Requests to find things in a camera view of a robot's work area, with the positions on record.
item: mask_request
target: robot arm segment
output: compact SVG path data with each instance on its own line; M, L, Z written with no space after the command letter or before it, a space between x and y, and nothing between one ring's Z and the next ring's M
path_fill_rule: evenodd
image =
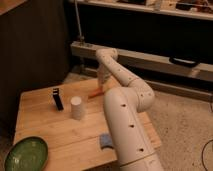
M114 60L117 58L116 49L100 49L96 56L101 65L99 71L102 72L99 73L112 73L123 86L110 89L104 96L104 113L121 170L163 171L137 116L137 112L151 106L153 90L145 81Z

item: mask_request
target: black object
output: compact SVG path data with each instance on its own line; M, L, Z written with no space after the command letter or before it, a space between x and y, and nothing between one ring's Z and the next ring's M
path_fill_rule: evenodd
M186 61L172 58L172 57L169 58L169 61L173 64L182 65L182 66L189 67L189 68L195 67L200 63L199 61L186 62Z
M53 89L53 98L55 100L55 104L58 108L58 110L63 110L63 104L61 102L60 96L59 96L59 88L54 88Z
M197 0L180 0L176 4L176 9L189 11L197 4Z

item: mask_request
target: wire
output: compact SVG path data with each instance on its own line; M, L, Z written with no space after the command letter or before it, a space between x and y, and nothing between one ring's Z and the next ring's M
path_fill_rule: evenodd
M213 93L211 94L211 97L210 97L210 108L213 113Z
M211 142L213 142L213 139L209 140L209 141L203 146L203 149L202 149L202 152L201 152L201 162L202 162L202 165L203 165L205 171L208 171L208 169L207 169L207 167L206 167L206 165L205 165L205 163L204 163L204 151L205 151L206 146L207 146L209 143L211 143Z

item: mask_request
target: green bowl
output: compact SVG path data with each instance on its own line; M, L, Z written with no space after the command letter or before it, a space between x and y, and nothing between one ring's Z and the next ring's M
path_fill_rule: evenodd
M40 137L27 137L16 143L8 153L5 171L41 171L48 156L47 143Z

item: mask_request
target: wall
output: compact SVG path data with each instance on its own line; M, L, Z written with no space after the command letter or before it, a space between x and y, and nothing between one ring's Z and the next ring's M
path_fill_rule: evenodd
M0 128L14 132L20 93L59 84L69 55L62 0L30 0L0 16Z

